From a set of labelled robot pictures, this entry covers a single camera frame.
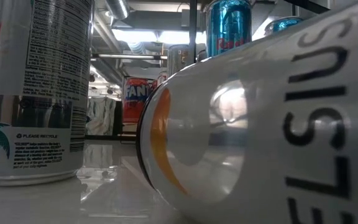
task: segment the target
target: fanta logo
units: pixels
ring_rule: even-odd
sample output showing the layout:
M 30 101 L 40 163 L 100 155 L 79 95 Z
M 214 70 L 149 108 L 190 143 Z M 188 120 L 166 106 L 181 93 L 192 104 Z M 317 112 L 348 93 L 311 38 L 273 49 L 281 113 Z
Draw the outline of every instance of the fanta logo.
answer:
M 216 43 L 216 50 L 219 49 L 232 49 L 234 47 L 238 47 L 244 44 L 244 39 L 233 41 L 233 40 L 225 40 L 224 38 L 219 38 Z
M 126 88 L 126 99 L 127 100 L 139 100 L 143 99 L 146 100 L 147 97 L 150 95 L 150 86 L 149 85 L 141 85 L 141 86 L 134 86 L 130 85 Z

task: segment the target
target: can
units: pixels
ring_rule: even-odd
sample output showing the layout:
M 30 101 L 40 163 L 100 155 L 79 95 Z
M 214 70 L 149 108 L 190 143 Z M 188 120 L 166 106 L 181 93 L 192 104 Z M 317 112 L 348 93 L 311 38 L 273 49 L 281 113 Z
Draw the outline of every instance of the can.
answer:
M 0 0 L 0 185 L 83 163 L 92 0 Z
M 265 35 L 270 35 L 279 32 L 281 30 L 285 30 L 291 26 L 299 24 L 302 21 L 303 19 L 297 16 L 288 16 L 288 17 L 274 20 L 269 24 L 267 24 L 265 28 Z
M 137 124 L 144 103 L 150 95 L 150 85 L 146 78 L 127 78 L 124 84 L 124 111 L 122 122 Z
M 358 223 L 358 2 L 178 72 L 142 118 L 150 183 L 200 223 Z
M 153 80 L 153 82 L 150 84 L 150 92 L 153 92 L 158 86 L 158 80 Z
M 189 45 L 176 44 L 168 49 L 168 78 L 186 67 Z
M 206 51 L 212 57 L 251 41 L 251 5 L 247 0 L 215 0 L 206 11 Z
M 157 86 L 161 85 L 167 79 L 168 79 L 167 71 L 160 72 L 160 74 L 158 75 L 158 78 L 157 78 Z
M 197 62 L 201 62 L 204 59 L 206 59 L 206 50 L 201 50 L 197 54 Z

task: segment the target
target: fluorescent light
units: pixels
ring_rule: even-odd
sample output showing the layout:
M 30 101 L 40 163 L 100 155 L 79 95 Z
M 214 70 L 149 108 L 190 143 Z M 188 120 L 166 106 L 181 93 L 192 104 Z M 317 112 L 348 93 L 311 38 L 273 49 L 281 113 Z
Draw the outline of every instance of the fluorescent light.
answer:
M 190 38 L 188 32 L 164 31 L 158 41 L 166 44 L 189 44 Z
M 253 34 L 252 41 L 255 41 L 257 39 L 261 39 L 261 38 L 265 37 L 265 28 L 266 28 L 267 24 L 269 24 L 273 20 L 274 20 L 274 18 L 268 17 L 265 20 L 265 22 L 263 22 L 262 25 L 260 25 L 259 28 L 256 30 L 256 32 Z
M 112 30 L 117 40 L 137 43 L 137 42 L 155 42 L 157 36 L 152 31 L 139 31 L 139 30 Z
M 166 43 L 166 44 L 189 44 L 190 37 L 189 32 L 185 31 L 164 31 L 162 32 L 158 41 Z M 206 34 L 205 32 L 197 32 L 196 36 L 197 44 L 205 44 L 206 43 Z

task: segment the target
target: can rim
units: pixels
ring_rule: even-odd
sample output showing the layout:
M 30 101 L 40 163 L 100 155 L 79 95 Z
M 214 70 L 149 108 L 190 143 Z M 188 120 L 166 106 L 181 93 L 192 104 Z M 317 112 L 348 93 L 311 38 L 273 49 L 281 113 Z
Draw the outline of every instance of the can rim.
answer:
M 205 7 L 204 12 L 208 12 L 208 11 L 211 9 L 212 5 L 215 4 L 215 3 L 218 2 L 218 1 L 222 1 L 222 0 L 213 0 L 213 1 L 211 1 L 211 3 L 209 3 L 208 6 Z M 239 0 L 239 1 L 246 1 L 246 2 L 248 2 L 248 4 L 249 4 L 251 7 L 253 6 L 253 5 L 252 5 L 252 1 L 250 1 L 250 0 Z
M 169 46 L 168 50 L 171 49 L 171 47 L 178 47 L 178 46 L 189 47 L 188 44 L 174 44 L 174 45 L 172 45 L 172 46 Z
M 279 18 L 279 19 L 275 19 L 275 20 L 273 20 L 272 22 L 269 22 L 269 24 L 266 25 L 265 32 L 271 31 L 272 25 L 274 23 L 283 21 L 285 19 L 299 19 L 300 21 L 303 21 L 303 19 L 300 18 L 299 16 L 286 16 L 286 17 L 282 17 L 282 18 Z

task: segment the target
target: white can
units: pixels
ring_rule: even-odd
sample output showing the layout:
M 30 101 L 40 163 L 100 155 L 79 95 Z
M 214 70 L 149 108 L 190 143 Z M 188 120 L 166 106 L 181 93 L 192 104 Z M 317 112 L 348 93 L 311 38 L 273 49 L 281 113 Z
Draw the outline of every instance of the white can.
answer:
M 150 183 L 202 223 L 358 223 L 358 2 L 176 73 L 140 120 Z
M 83 162 L 93 0 L 0 0 L 0 185 Z

